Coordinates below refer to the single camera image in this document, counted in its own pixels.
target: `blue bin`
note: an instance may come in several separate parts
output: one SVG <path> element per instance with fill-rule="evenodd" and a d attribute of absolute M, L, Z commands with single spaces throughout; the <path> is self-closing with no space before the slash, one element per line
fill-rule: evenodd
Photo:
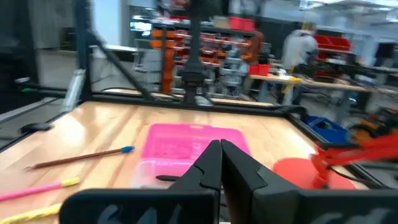
<path fill-rule="evenodd" d="M 320 121 L 330 124 L 331 128 L 318 128 L 316 124 Z M 305 123 L 317 134 L 322 136 L 328 142 L 332 143 L 347 143 L 346 134 L 347 130 L 342 128 L 340 125 L 330 121 L 327 118 L 321 118 L 318 116 L 308 116 L 307 122 Z"/>

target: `workbench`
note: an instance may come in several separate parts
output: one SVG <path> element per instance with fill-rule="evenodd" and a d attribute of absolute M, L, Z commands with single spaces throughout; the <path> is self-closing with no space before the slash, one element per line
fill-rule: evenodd
<path fill-rule="evenodd" d="M 341 99 L 341 106 L 336 112 L 335 123 L 342 125 L 344 119 L 347 117 L 349 108 L 350 108 L 350 100 L 349 98 L 352 96 L 352 92 L 360 91 L 360 92 L 374 92 L 374 93 L 387 93 L 398 95 L 396 91 L 388 90 L 388 89 L 380 89 L 380 88 L 365 88 L 361 86 L 354 85 L 345 85 L 340 83 L 325 83 L 325 82 L 314 82 L 314 81 L 306 81 L 302 80 L 297 82 L 295 80 L 286 80 L 282 79 L 278 75 L 274 75 L 269 73 L 268 76 L 261 75 L 250 75 L 250 77 L 254 80 L 262 80 L 260 93 L 259 93 L 259 101 L 265 102 L 267 91 L 268 91 L 268 83 L 283 83 L 283 84 L 294 84 L 300 86 L 307 86 L 309 88 L 323 88 L 329 90 L 341 90 L 343 92 L 343 97 Z"/>
<path fill-rule="evenodd" d="M 138 94 L 134 90 L 109 91 Z M 221 101 L 242 103 L 236 100 Z M 269 105 L 259 102 L 249 104 Z M 2 201 L 0 219 L 61 203 L 69 195 L 83 189 L 128 188 L 132 184 L 134 168 L 140 159 L 148 130 L 155 123 L 195 123 L 238 129 L 244 134 L 252 157 L 270 169 L 279 159 L 308 158 L 309 154 L 314 153 L 315 144 L 283 118 L 87 101 L 71 113 L 56 119 L 50 131 L 31 134 L 0 153 L 0 194 L 76 176 L 81 178 L 80 185 Z M 40 162 L 123 146 L 136 148 L 129 154 L 115 154 L 31 171 L 23 169 Z M 338 170 L 347 174 L 342 168 Z M 365 189 L 361 184 L 354 184 L 359 189 Z M 33 223 L 58 221 L 52 216 Z"/>

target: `pink pencil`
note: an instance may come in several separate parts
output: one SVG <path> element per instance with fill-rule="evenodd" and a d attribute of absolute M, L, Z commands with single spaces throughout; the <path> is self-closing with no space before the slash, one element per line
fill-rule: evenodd
<path fill-rule="evenodd" d="M 41 187 L 33 187 L 33 188 L 25 189 L 25 190 L 20 190 L 20 191 L 12 192 L 9 194 L 0 195 L 0 201 L 12 199 L 12 198 L 23 197 L 26 195 L 36 194 L 36 193 L 40 193 L 40 192 L 45 192 L 48 190 L 55 190 L 55 189 L 60 189 L 63 187 L 69 187 L 69 186 L 78 184 L 79 182 L 80 182 L 80 178 L 75 177 L 75 178 L 64 180 L 62 182 L 58 182 L 58 183 L 54 183 L 54 184 L 48 184 L 48 185 L 41 186 Z"/>

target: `yellow pencil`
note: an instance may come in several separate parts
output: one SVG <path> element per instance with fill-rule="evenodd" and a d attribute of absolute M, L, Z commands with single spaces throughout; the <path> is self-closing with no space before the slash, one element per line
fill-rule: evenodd
<path fill-rule="evenodd" d="M 13 217 L 5 218 L 0 220 L 0 224 L 21 223 L 37 218 L 47 217 L 50 215 L 56 215 L 60 211 L 61 205 L 62 203 L 58 203 L 55 205 L 51 205 L 47 208 L 40 208 L 20 215 L 15 215 Z"/>

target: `blue eraser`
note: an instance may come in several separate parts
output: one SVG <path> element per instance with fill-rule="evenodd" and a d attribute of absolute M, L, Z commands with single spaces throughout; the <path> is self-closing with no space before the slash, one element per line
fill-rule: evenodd
<path fill-rule="evenodd" d="M 122 148 L 122 153 L 129 153 L 134 149 L 134 146 L 125 146 Z"/>

